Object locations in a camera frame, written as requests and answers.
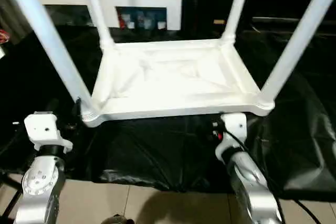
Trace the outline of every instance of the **white plastic frame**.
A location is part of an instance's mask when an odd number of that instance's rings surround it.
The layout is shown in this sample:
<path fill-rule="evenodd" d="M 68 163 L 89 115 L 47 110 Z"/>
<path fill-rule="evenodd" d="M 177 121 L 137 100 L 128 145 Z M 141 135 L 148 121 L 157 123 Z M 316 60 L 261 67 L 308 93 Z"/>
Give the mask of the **white plastic frame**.
<path fill-rule="evenodd" d="M 17 0 L 72 98 L 83 101 L 89 126 L 217 112 L 267 115 L 333 0 L 311 1 L 261 91 L 234 47 L 244 1 L 233 1 L 220 39 L 115 44 L 99 0 L 90 0 L 103 50 L 91 99 L 45 9 L 38 0 Z"/>

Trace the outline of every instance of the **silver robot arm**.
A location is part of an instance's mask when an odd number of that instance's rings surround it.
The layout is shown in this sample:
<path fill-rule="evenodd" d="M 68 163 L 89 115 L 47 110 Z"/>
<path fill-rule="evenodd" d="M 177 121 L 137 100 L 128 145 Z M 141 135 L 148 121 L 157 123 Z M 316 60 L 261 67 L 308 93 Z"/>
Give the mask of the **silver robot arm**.
<path fill-rule="evenodd" d="M 223 114 L 220 117 L 227 131 L 242 143 L 247 137 L 246 116 L 243 113 Z M 221 143 L 216 148 L 216 156 L 227 168 L 230 183 L 236 193 L 241 209 L 247 212 L 253 224 L 282 223 L 277 201 L 267 186 L 267 181 L 240 143 L 230 134 L 220 131 Z"/>
<path fill-rule="evenodd" d="M 35 113 L 25 119 L 29 139 L 38 151 L 22 179 L 23 198 L 16 224 L 55 224 L 59 195 L 65 183 L 64 160 L 72 143 L 64 140 L 56 127 L 56 116 Z"/>

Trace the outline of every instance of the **black cable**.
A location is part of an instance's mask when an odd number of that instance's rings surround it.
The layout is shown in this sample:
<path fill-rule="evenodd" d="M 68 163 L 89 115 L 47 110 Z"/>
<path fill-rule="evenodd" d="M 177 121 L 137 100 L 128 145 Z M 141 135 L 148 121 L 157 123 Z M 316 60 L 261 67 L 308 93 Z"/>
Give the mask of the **black cable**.
<path fill-rule="evenodd" d="M 258 169 L 261 171 L 261 173 L 263 174 L 263 176 L 267 179 L 267 180 L 272 180 L 270 179 L 268 176 L 266 176 L 264 169 L 261 169 L 261 167 L 258 165 L 258 163 L 256 162 L 256 160 L 253 158 L 253 156 L 251 155 L 251 152 L 249 151 L 249 149 L 246 147 L 246 145 L 239 140 L 234 134 L 232 134 L 230 131 L 228 131 L 227 129 L 225 129 L 225 133 L 229 134 L 238 144 L 240 144 L 241 148 L 244 150 L 244 152 L 246 152 L 251 159 L 253 160 L 253 162 L 256 164 L 256 166 L 258 167 Z M 282 223 L 285 224 L 285 217 L 284 217 L 284 213 L 282 212 L 282 208 L 281 208 L 281 204 L 280 201 L 276 198 L 276 201 L 278 203 L 278 207 L 279 207 L 279 211 L 280 211 L 280 215 L 282 218 Z M 294 200 L 294 202 L 296 204 L 298 204 L 304 211 L 306 211 L 306 213 L 312 218 L 312 220 L 316 223 L 316 224 L 321 224 L 321 222 L 319 221 L 319 219 L 304 205 L 302 204 L 300 201 L 298 200 Z"/>
<path fill-rule="evenodd" d="M 319 219 L 308 209 L 308 207 L 306 207 L 304 204 L 302 204 L 300 201 L 298 200 L 294 200 L 294 202 L 296 204 L 298 204 L 304 211 L 306 211 L 307 214 L 309 214 L 309 216 L 313 219 L 313 221 L 316 224 L 321 224 L 321 222 L 319 221 Z"/>

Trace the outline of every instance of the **tile floor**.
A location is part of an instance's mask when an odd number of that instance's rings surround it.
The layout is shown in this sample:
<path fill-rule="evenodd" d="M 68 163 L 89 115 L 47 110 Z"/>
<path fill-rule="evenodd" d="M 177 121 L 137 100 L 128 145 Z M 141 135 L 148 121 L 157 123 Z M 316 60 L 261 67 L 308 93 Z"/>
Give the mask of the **tile floor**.
<path fill-rule="evenodd" d="M 20 180 L 21 176 L 13 175 Z M 15 191 L 0 188 L 0 214 Z M 336 223 L 336 204 L 303 202 L 322 224 Z M 314 224 L 292 201 L 281 201 L 287 224 Z M 246 224 L 234 195 L 167 193 L 153 188 L 94 184 L 67 180 L 60 197 L 57 224 L 100 224 L 114 214 L 124 214 L 137 224 Z"/>

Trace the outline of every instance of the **black plastic sheet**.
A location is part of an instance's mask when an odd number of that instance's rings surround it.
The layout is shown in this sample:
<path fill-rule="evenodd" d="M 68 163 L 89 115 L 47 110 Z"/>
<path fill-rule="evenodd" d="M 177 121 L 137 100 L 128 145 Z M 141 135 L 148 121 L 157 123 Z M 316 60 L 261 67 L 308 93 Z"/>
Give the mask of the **black plastic sheet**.
<path fill-rule="evenodd" d="M 92 91 L 101 52 L 94 28 L 60 28 L 60 34 Z M 114 34 L 117 41 L 149 40 Z M 290 35 L 246 31 L 236 48 L 261 87 Z M 158 34 L 156 40 L 181 39 Z M 270 186 L 282 198 L 336 199 L 336 81 L 334 37 L 313 39 L 266 117 L 248 114 L 248 140 Z M 106 122 L 89 129 L 74 122 L 74 106 L 34 35 L 0 60 L 2 112 L 0 168 L 23 173 L 35 151 L 22 126 L 26 115 L 52 110 L 73 141 L 67 176 L 98 183 L 152 186 L 160 190 L 231 192 L 216 142 L 206 126 L 218 115 Z"/>

